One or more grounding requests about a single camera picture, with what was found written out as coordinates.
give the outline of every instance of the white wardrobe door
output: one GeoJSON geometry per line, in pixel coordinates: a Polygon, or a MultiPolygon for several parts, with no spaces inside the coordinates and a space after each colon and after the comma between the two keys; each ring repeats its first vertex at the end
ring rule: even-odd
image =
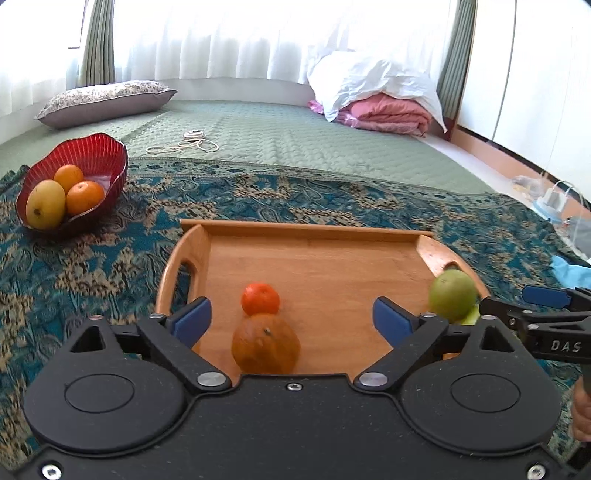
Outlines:
{"type": "Polygon", "coordinates": [[[548,171],[573,183],[591,201],[591,7],[563,0],[573,19],[573,48],[564,113],[548,171]]]}
{"type": "Polygon", "coordinates": [[[509,72],[515,0],[478,0],[459,125],[492,139],[509,72]]]}
{"type": "Polygon", "coordinates": [[[493,140],[546,168],[569,77],[571,0],[517,0],[515,41],[493,140]]]}

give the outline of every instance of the mattress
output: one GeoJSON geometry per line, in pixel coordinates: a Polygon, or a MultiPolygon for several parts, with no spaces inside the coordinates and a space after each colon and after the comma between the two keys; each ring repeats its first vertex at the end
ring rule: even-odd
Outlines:
{"type": "Polygon", "coordinates": [[[166,156],[328,170],[457,193],[493,192],[416,138],[331,124],[304,107],[247,102],[173,100],[156,112],[63,131],[42,125],[0,145],[0,174],[34,164],[68,138],[105,132],[125,143],[130,157],[145,157],[147,147],[174,145],[195,129],[204,130],[219,150],[188,148],[166,156]]]}

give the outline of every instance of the white cloth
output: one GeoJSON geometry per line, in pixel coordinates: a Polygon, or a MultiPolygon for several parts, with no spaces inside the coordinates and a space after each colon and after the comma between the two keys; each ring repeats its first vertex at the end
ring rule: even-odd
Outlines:
{"type": "Polygon", "coordinates": [[[75,78],[84,0],[7,0],[0,6],[0,116],[66,90],[75,78]]]}
{"type": "Polygon", "coordinates": [[[434,83],[457,0],[115,0],[117,81],[261,78],[305,83],[318,51],[384,53],[434,83]]]}
{"type": "Polygon", "coordinates": [[[435,84],[425,73],[405,69],[397,62],[360,52],[335,51],[314,66],[309,81],[329,122],[351,102],[383,92],[415,100],[447,131],[435,84]]]}

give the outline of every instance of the red bowl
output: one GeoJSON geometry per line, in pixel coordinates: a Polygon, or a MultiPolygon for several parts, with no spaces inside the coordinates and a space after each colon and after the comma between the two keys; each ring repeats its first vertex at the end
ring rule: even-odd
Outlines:
{"type": "Polygon", "coordinates": [[[91,230],[98,219],[117,202],[127,178],[127,149],[123,143],[107,134],[93,134],[60,143],[27,172],[17,198],[17,214],[24,227],[48,236],[70,236],[91,230]],[[26,206],[29,194],[42,180],[52,180],[58,168],[73,164],[80,167],[86,180],[93,180],[105,189],[105,198],[94,208],[68,217],[52,230],[39,230],[27,222],[26,206]]]}

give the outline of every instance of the wooden tray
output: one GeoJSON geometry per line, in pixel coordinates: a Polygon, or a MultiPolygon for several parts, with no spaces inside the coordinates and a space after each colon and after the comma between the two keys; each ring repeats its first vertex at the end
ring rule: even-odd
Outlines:
{"type": "Polygon", "coordinates": [[[472,269],[431,232],[286,223],[181,220],[186,232],[164,270],[155,311],[170,314],[177,273],[191,274],[189,297],[212,302],[212,325],[193,348],[228,374],[240,375],[230,346],[245,316],[247,284],[271,284],[279,315],[301,342],[296,374],[345,372],[354,378],[391,350],[375,330],[372,305],[386,296],[419,314],[428,288],[445,268],[469,274],[482,298],[488,290],[472,269]]]}

